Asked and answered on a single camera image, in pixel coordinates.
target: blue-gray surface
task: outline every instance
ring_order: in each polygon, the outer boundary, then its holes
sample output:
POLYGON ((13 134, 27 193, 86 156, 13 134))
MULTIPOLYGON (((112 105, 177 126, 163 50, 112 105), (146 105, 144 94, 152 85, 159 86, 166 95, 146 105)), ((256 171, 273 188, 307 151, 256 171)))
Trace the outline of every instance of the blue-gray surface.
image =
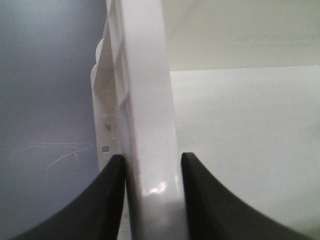
POLYGON ((98 174, 90 71, 104 0, 0 0, 0 239, 98 174))

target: scratch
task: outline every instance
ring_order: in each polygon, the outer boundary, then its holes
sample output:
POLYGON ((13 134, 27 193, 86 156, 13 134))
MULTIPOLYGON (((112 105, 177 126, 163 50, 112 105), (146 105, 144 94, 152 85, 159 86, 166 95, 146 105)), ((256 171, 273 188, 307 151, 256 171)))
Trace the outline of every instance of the scratch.
POLYGON ((72 152, 69 152, 69 153, 67 153, 67 154, 65 154, 65 155, 62 155, 62 156, 58 157, 56 160, 54 160, 52 163, 50 163, 50 164, 46 167, 46 174, 45 174, 45 180, 46 180, 46 182, 48 183, 48 172, 49 172, 49 168, 50 168, 51 166, 53 166, 54 164, 56 164, 56 163, 59 162, 60 160, 64 159, 64 158, 67 157, 67 156, 70 156, 70 155, 74 155, 75 158, 76 158, 76 161, 79 163, 79 158, 78 158, 77 153, 82 152, 82 151, 87 150, 87 149, 89 149, 89 147, 84 147, 84 148, 79 149, 79 150, 74 150, 74 151, 72 151, 72 152))
POLYGON ((79 142, 41 142, 41 141, 32 141, 31 144, 44 144, 44 145, 88 145, 88 143, 79 143, 79 142))
POLYGON ((80 161, 79 161, 79 158, 78 158, 77 153, 75 153, 74 156, 75 156, 75 159, 76 159, 76 161, 78 162, 78 164, 80 164, 80 161))

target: beige surface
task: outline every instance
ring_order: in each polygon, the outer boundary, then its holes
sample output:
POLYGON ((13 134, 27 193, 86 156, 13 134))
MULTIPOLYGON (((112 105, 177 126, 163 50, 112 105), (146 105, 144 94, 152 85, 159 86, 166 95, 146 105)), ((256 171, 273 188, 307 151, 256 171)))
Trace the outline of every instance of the beige surface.
POLYGON ((171 70, 320 64, 319 0, 162 0, 171 70))

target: black curved edge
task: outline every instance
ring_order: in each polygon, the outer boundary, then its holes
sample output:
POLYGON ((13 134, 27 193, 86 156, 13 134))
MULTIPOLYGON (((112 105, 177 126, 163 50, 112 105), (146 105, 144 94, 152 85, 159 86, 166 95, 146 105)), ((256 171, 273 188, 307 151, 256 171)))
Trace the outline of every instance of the black curved edge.
POLYGON ((181 167, 190 240, 310 240, 240 200, 193 153, 181 167))
POLYGON ((114 155, 61 211, 12 240, 116 240, 125 193, 125 161, 114 155))

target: white plastic bar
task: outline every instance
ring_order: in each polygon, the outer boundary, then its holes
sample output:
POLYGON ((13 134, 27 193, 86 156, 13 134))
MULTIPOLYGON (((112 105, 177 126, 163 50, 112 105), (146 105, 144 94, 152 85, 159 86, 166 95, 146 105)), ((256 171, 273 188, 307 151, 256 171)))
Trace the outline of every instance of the white plastic bar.
MULTIPOLYGON (((91 75, 99 167, 113 154, 127 160, 133 239, 186 240, 162 2, 106 3, 103 43, 91 75), (102 151, 106 146, 109 152, 102 151)), ((121 224, 127 231, 124 219, 121 224)), ((119 238, 130 239, 122 232, 119 238)))
POLYGON ((119 106, 119 130, 128 160, 132 236, 137 240, 185 240, 185 203, 162 3, 117 2, 123 17, 121 59, 126 77, 122 80, 128 85, 119 106))

